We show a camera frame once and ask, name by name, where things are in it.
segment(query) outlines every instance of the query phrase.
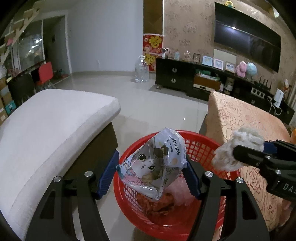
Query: basket rim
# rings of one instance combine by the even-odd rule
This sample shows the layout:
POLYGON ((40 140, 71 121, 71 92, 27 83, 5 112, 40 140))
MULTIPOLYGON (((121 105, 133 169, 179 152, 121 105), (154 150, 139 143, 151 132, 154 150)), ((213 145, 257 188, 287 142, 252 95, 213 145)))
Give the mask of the basket rim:
MULTIPOLYGON (((220 146, 219 143, 217 143, 216 141, 212 140, 211 138, 209 137, 206 137, 204 135, 201 135, 199 133, 196 133, 196 132, 193 132, 193 131, 184 131, 184 130, 176 130, 177 132, 180 133, 180 135, 182 134, 185 134, 185 135, 194 135, 196 137, 200 137, 200 138, 203 138, 203 139, 206 139, 207 141, 210 141, 212 142, 213 144, 217 145, 217 146, 220 146)), ((132 151, 134 149, 138 149, 139 148, 139 143, 143 142, 143 141, 147 141, 149 139, 151 139, 153 136, 155 136, 158 132, 155 132, 155 133, 152 133, 152 134, 149 134, 149 135, 146 135, 142 138, 140 138, 139 140, 135 141, 132 145, 130 145, 128 147, 128 149, 126 149, 126 151, 122 154, 122 156, 120 157, 120 164, 123 162, 123 160, 125 160, 127 157, 129 157, 131 154, 132 154, 132 151)), ((231 172, 233 173, 234 175, 236 175, 237 177, 240 176, 240 173, 239 171, 234 171, 234 172, 231 172)), ((163 240, 186 240, 188 235, 187 234, 168 234, 168 233, 163 233, 163 232, 160 232, 159 230, 154 230, 152 228, 149 227, 149 225, 142 225, 141 223, 137 222, 140 218, 139 217, 135 217, 135 214, 134 212, 129 212, 127 210, 128 209, 132 209, 130 207, 129 204, 127 204, 124 200, 126 199, 125 197, 122 196, 122 193, 120 191, 120 186, 121 185, 124 185, 123 183, 120 183, 120 178, 118 176, 118 173, 116 172, 114 174, 114 182, 113 182, 113 186, 114 186, 114 194, 115 194, 115 198, 116 198, 116 201, 122 211, 122 213, 126 216, 126 218, 135 226, 137 227, 138 229, 140 229, 141 231, 145 232, 146 234, 148 235, 151 235, 153 237, 155 237, 157 235, 157 238, 158 239, 163 239, 163 240)))

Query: teal box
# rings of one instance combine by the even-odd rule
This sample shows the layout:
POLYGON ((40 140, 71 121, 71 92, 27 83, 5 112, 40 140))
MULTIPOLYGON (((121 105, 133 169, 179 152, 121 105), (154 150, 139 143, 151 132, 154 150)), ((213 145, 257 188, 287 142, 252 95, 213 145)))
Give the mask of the teal box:
POLYGON ((5 106, 5 110, 8 115, 10 115, 16 109, 14 101, 11 101, 8 105, 5 106))

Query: television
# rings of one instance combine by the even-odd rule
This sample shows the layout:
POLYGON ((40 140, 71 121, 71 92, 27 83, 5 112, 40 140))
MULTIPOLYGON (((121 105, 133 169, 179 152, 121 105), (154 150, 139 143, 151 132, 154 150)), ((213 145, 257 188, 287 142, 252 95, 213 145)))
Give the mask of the television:
POLYGON ((214 42, 279 71, 281 36, 254 18, 215 2, 214 42))

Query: white mattress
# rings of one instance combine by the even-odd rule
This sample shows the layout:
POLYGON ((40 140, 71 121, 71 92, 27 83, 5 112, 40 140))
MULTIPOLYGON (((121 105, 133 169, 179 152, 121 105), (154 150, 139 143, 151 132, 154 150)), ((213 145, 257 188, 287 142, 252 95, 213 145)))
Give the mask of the white mattress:
POLYGON ((119 112, 114 97, 50 89, 0 126, 0 210, 20 239, 52 179, 63 176, 119 112))

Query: white fluffy cloth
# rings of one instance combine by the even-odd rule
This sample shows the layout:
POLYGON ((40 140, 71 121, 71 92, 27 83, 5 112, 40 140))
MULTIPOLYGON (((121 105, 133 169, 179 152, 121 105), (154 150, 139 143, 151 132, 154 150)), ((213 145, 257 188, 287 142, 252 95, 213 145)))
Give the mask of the white fluffy cloth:
POLYGON ((233 149, 238 146, 245 146, 254 150, 263 151, 265 140, 255 129, 242 127, 233 133, 232 138, 220 146, 215 152, 212 165, 215 169, 232 172, 246 164, 239 162, 233 157, 233 149))

